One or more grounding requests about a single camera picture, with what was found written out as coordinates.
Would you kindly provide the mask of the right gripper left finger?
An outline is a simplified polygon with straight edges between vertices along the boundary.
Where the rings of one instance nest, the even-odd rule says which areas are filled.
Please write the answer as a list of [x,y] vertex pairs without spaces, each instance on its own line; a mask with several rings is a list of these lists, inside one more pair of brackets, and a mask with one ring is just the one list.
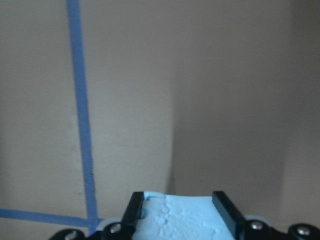
[[132,239],[136,231],[138,220],[140,220],[142,217],[142,206],[144,200],[145,195],[143,191],[135,191],[132,193],[120,222],[124,240]]

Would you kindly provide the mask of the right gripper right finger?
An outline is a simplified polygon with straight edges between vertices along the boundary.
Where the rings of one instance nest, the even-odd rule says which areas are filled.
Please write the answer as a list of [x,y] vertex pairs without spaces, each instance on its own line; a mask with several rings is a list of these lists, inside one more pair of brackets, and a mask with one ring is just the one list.
[[212,192],[212,203],[235,240],[245,239],[246,219],[224,191]]

